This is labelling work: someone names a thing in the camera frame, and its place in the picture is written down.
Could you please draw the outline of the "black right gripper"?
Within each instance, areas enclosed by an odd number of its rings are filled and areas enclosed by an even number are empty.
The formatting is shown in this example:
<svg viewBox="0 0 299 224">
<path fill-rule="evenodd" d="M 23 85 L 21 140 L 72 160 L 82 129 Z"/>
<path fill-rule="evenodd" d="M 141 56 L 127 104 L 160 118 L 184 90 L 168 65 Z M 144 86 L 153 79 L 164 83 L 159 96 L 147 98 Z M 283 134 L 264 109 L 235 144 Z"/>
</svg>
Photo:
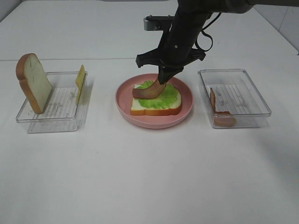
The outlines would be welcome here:
<svg viewBox="0 0 299 224">
<path fill-rule="evenodd" d="M 206 51 L 195 45 L 202 28 L 179 29 L 165 28 L 156 49 L 136 56 L 136 64 L 158 66 L 158 81 L 167 83 L 173 76 L 183 71 L 183 67 L 196 61 L 203 60 Z"/>
</svg>

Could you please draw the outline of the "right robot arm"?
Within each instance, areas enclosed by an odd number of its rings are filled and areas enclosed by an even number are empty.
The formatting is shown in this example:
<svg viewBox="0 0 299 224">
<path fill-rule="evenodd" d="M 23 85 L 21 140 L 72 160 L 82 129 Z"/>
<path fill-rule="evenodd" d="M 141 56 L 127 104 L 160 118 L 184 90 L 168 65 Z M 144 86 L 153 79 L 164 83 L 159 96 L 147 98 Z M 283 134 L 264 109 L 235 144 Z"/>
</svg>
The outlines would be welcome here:
<svg viewBox="0 0 299 224">
<path fill-rule="evenodd" d="M 136 64 L 138 67 L 157 65 L 159 83 L 164 84 L 184 66 L 204 59 L 204 50 L 194 49 L 193 45 L 212 13 L 243 14 L 251 8 L 247 0 L 180 0 L 174 16 L 145 18 L 163 34 L 156 49 L 137 55 Z"/>
</svg>

